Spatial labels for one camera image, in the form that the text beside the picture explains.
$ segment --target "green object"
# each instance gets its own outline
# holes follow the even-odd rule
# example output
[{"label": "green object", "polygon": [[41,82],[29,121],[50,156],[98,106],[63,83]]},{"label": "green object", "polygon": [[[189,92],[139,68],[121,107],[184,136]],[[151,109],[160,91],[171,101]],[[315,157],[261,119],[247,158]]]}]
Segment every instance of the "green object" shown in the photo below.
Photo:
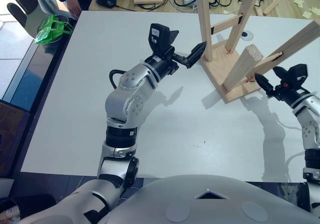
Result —
[{"label": "green object", "polygon": [[55,15],[50,15],[40,23],[34,43],[49,44],[58,40],[63,34],[71,35],[73,31],[74,28],[68,22],[59,21]]}]

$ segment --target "sticky note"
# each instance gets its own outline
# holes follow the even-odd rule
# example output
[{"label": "sticky note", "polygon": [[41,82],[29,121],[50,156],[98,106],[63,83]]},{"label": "sticky note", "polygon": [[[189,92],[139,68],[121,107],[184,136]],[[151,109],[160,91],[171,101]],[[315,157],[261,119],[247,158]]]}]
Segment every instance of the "sticky note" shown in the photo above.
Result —
[{"label": "sticky note", "polygon": [[303,7],[303,0],[293,0],[294,3],[296,3],[298,5],[298,7],[302,8]]},{"label": "sticky note", "polygon": [[316,15],[320,15],[320,9],[316,8],[316,7],[312,7],[311,9],[309,9],[312,13],[316,14]]},{"label": "sticky note", "polygon": [[307,19],[310,19],[311,15],[312,14],[310,12],[305,11],[302,16],[307,18]]}]

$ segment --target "computer mouse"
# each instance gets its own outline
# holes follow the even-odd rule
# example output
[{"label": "computer mouse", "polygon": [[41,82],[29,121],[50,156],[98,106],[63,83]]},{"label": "computer mouse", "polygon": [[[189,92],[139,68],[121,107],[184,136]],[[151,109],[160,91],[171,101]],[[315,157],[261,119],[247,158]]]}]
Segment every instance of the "computer mouse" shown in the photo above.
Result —
[{"label": "computer mouse", "polygon": [[109,9],[113,8],[117,4],[117,0],[95,0],[98,5],[107,7]]}]

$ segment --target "upside-down wooden stool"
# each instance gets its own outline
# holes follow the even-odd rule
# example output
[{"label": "upside-down wooden stool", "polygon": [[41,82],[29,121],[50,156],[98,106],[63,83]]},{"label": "upside-down wooden stool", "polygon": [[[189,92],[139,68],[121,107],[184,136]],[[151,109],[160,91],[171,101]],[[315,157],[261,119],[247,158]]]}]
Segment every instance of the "upside-down wooden stool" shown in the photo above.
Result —
[{"label": "upside-down wooden stool", "polygon": [[[235,49],[256,0],[243,0],[238,15],[215,25],[210,24],[208,1],[196,0],[202,41],[207,42],[200,62],[225,103],[258,90],[255,73],[266,73],[320,36],[319,21],[312,21],[265,59],[255,45],[239,56]],[[211,35],[230,27],[229,38],[212,45]]]}]

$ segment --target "white tabletop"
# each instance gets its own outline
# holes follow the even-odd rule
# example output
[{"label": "white tabletop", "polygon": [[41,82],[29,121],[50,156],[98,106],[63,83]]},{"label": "white tabletop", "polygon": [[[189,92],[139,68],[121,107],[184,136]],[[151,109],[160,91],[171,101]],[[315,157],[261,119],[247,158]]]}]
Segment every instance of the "white tabletop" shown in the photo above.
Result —
[{"label": "white tabletop", "polygon": [[[211,15],[212,23],[230,16]],[[129,70],[151,55],[151,23],[179,30],[177,52],[201,42],[196,14],[82,12],[33,134],[22,171],[96,175],[105,139],[105,99],[113,90],[111,69]],[[253,40],[239,41],[239,53],[255,44],[264,56],[308,20],[250,17]],[[227,38],[230,30],[213,36]],[[320,40],[281,66],[308,64],[304,87],[320,93]],[[269,71],[271,83],[279,79]],[[181,66],[164,78],[145,105],[136,156],[140,177],[216,174],[246,181],[303,181],[300,126],[284,102],[263,91],[225,104],[199,64]]]}]

